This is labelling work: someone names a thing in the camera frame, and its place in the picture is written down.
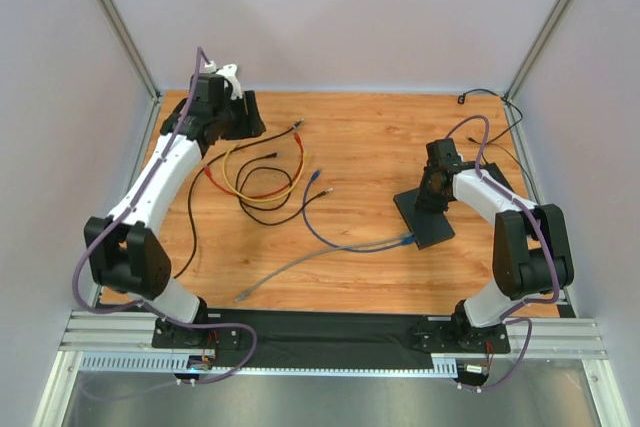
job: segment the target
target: blue cable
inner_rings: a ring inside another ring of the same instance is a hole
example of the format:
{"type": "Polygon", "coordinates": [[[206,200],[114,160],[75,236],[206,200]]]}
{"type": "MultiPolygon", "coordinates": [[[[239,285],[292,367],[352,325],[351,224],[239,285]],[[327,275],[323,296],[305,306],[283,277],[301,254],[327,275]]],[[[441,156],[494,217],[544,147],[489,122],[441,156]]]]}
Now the blue cable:
{"type": "MultiPolygon", "coordinates": [[[[316,232],[315,229],[309,223],[309,219],[307,218],[307,209],[305,207],[305,204],[307,203],[307,196],[309,195],[309,189],[311,188],[311,184],[313,184],[318,179],[318,177],[320,177],[320,172],[321,172],[321,170],[318,169],[313,173],[313,175],[309,179],[309,183],[307,184],[307,187],[304,189],[304,195],[302,196],[302,218],[304,219],[304,223],[307,224],[307,228],[311,231],[311,233],[319,241],[327,244],[330,247],[340,247],[337,244],[329,242],[327,239],[322,237],[318,232],[316,232]]],[[[371,254],[373,252],[382,252],[383,250],[389,250],[389,249],[393,249],[395,247],[400,247],[402,245],[408,245],[408,244],[412,243],[414,240],[415,239],[413,238],[413,236],[411,236],[411,237],[407,237],[406,239],[402,239],[400,242],[397,242],[397,243],[391,244],[391,245],[387,245],[385,247],[378,247],[378,248],[375,248],[375,249],[360,249],[360,250],[358,250],[358,249],[343,249],[343,250],[346,250],[347,252],[355,252],[355,253],[358,253],[358,254],[371,254]]]]}

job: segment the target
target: red wire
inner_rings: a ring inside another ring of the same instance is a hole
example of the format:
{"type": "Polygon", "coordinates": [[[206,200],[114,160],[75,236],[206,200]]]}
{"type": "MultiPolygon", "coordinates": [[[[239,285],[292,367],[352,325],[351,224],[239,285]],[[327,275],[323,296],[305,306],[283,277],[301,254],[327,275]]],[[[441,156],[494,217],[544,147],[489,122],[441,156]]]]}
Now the red wire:
{"type": "MultiPolygon", "coordinates": [[[[298,178],[298,176],[300,175],[300,171],[302,170],[302,157],[304,156],[304,146],[302,145],[302,139],[300,138],[300,135],[297,132],[293,133],[293,138],[295,139],[296,143],[298,144],[298,147],[300,147],[300,163],[298,164],[298,169],[296,170],[295,175],[293,176],[293,180],[295,182],[295,180],[298,178]]],[[[204,175],[207,176],[207,178],[211,181],[211,183],[213,185],[215,185],[216,187],[218,187],[221,191],[223,191],[225,194],[228,195],[233,195],[235,197],[236,194],[234,194],[233,192],[231,192],[230,190],[226,189],[225,187],[223,187],[222,185],[218,184],[214,178],[213,175],[211,174],[211,169],[209,169],[208,165],[204,166],[204,175]]],[[[280,187],[278,190],[274,190],[273,192],[269,192],[268,194],[260,194],[260,195],[254,195],[251,198],[252,199],[264,199],[266,197],[271,197],[272,195],[276,195],[279,194],[280,192],[282,192],[285,189],[289,188],[289,184],[285,184],[282,187],[280,187]]]]}
{"type": "Polygon", "coordinates": [[[218,359],[218,344],[220,343],[220,342],[218,341],[218,331],[217,331],[217,330],[214,330],[214,331],[213,331],[213,336],[214,336],[214,337],[215,337],[215,339],[216,339],[216,348],[215,348],[215,350],[213,351],[213,360],[217,360],[217,359],[218,359]]]}
{"type": "Polygon", "coordinates": [[[487,342],[487,357],[489,357],[489,366],[487,367],[487,370],[491,370],[491,364],[493,363],[493,356],[495,355],[493,352],[493,345],[491,345],[491,342],[489,342],[488,340],[487,342]]]}

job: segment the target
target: gray wall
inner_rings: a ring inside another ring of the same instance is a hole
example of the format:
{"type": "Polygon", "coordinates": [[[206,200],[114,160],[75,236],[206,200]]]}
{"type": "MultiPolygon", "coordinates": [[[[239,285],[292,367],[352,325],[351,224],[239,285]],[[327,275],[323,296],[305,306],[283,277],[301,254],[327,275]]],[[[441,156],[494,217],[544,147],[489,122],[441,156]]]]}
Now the gray wall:
{"type": "Polygon", "coordinates": [[[575,297],[640,425],[640,0],[575,0],[518,103],[546,200],[565,210],[575,297]]]}
{"type": "Polygon", "coordinates": [[[152,74],[193,45],[271,90],[504,89],[555,0],[115,0],[152,74]]]}
{"type": "Polygon", "coordinates": [[[84,222],[122,193],[149,100],[94,0],[0,12],[0,424],[26,426],[74,306],[84,222]]]}

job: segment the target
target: blue connector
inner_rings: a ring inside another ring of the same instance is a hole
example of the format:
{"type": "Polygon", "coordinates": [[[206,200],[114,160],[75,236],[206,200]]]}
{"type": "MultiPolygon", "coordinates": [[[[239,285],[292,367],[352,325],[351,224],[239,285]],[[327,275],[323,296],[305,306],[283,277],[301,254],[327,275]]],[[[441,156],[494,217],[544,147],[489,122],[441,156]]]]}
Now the blue connector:
{"type": "Polygon", "coordinates": [[[309,181],[309,183],[311,182],[315,182],[316,180],[318,180],[318,177],[320,177],[320,174],[322,173],[322,169],[318,169],[316,170],[312,175],[311,175],[311,180],[309,181]]]}

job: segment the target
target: wooden table surface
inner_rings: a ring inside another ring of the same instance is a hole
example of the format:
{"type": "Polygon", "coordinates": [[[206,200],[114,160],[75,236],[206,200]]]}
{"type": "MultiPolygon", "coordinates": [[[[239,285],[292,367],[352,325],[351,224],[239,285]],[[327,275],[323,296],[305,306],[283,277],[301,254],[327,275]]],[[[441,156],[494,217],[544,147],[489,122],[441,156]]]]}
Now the wooden table surface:
{"type": "MultiPolygon", "coordinates": [[[[184,96],[185,92],[172,91],[164,98],[149,151],[162,120],[184,96]]],[[[329,187],[334,190],[310,204],[307,212],[318,232],[341,245],[406,232],[393,196],[418,186],[427,142],[443,138],[472,114],[488,116],[493,135],[507,125],[500,100],[489,96],[468,96],[461,106],[456,96],[449,95],[260,92],[258,106],[267,126],[263,137],[305,119],[299,133],[309,158],[289,203],[280,211],[256,215],[273,222],[295,212],[311,174],[322,168],[311,194],[329,187]]],[[[475,158],[478,149],[466,137],[481,139],[483,128],[482,122],[473,121],[454,134],[465,159],[475,158]]],[[[509,135],[498,143],[515,154],[509,135]]],[[[233,145],[216,143],[206,160],[233,145]]],[[[233,154],[232,178],[245,161],[273,151],[283,156],[263,165],[281,167],[293,175],[299,154],[293,136],[287,135],[233,154]]],[[[526,195],[519,167],[505,152],[489,146],[485,156],[498,163],[517,193],[526,195]]],[[[174,274],[192,249],[186,200],[197,170],[178,192],[160,233],[174,274]]],[[[212,172],[222,182],[221,162],[214,163],[212,172]]],[[[283,183],[282,177],[256,174],[246,191],[267,192],[283,183]]],[[[470,207],[453,202],[447,212],[456,232],[452,240],[421,251],[411,244],[374,254],[332,252],[296,265],[245,301],[234,303],[240,292],[265,275],[326,246],[306,229],[302,216],[277,227],[255,223],[234,197],[219,191],[204,175],[196,184],[193,212],[199,248],[180,281],[211,307],[450,314],[459,300],[477,293],[491,278],[493,228],[470,207]]],[[[110,291],[102,296],[105,303],[123,300],[124,296],[110,291]]],[[[547,305],[526,307],[521,313],[557,317],[556,308],[547,305]]]]}

